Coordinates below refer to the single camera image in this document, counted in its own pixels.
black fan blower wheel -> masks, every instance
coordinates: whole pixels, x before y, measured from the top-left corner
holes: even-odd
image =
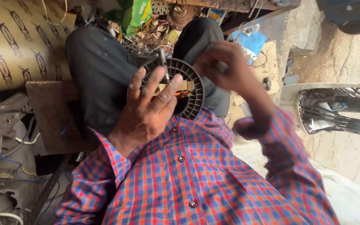
[[[183,80],[194,81],[193,93],[190,96],[178,100],[173,113],[174,116],[194,120],[201,111],[205,98],[204,85],[202,83],[201,76],[192,66],[190,66],[190,64],[180,59],[166,58],[166,63],[170,79],[172,79],[176,74],[181,74],[183,76]],[[146,74],[142,80],[143,82],[141,83],[141,88],[143,88],[146,81],[151,77],[153,70],[159,65],[159,59],[150,60],[143,65],[146,70]]]

metal rod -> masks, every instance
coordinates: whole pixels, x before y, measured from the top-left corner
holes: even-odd
[[[252,14],[253,14],[253,12],[254,12],[254,10],[255,10],[258,2],[259,2],[259,0],[255,0],[254,6],[253,6],[253,8],[251,9],[250,14],[248,15],[248,18],[251,18],[251,17],[252,17]]]
[[[169,77],[169,72],[167,70],[165,52],[163,51],[163,49],[159,49],[159,64],[161,66],[163,66],[166,70],[166,74],[165,74],[165,77],[163,78],[163,82],[164,82],[164,84],[168,84],[170,81],[170,77]]]
[[[26,225],[37,225],[36,219],[38,214],[41,212],[45,202],[47,202],[48,197],[50,196],[52,190],[55,187],[56,182],[58,181],[59,177],[65,170],[67,163],[69,162],[70,157],[72,156],[71,153],[66,154],[63,157],[62,162],[59,164],[57,170],[53,173],[51,178],[48,180],[47,184],[44,186],[40,197],[38,198],[38,203],[34,208],[33,212],[29,215],[28,219],[26,220]]]

black tire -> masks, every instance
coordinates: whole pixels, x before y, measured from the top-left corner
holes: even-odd
[[[345,25],[337,24],[337,26],[342,32],[346,34],[350,34],[350,35],[360,34],[360,20],[349,21]]]

knee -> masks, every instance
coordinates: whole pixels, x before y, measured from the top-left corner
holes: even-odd
[[[110,34],[96,27],[80,27],[75,29],[66,39],[66,52],[70,52],[73,48],[83,49],[90,48],[95,43],[102,43],[108,38],[113,38]]]
[[[198,30],[212,30],[214,32],[222,33],[219,24],[211,18],[197,17],[188,23],[190,27],[195,27]]]

red and blue checkered shirt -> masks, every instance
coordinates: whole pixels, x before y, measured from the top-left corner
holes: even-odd
[[[233,155],[233,132],[207,109],[172,117],[128,158],[96,133],[102,146],[73,171],[57,224],[339,224],[292,121],[278,109],[258,137],[266,179]],[[252,122],[236,131],[256,135]]]

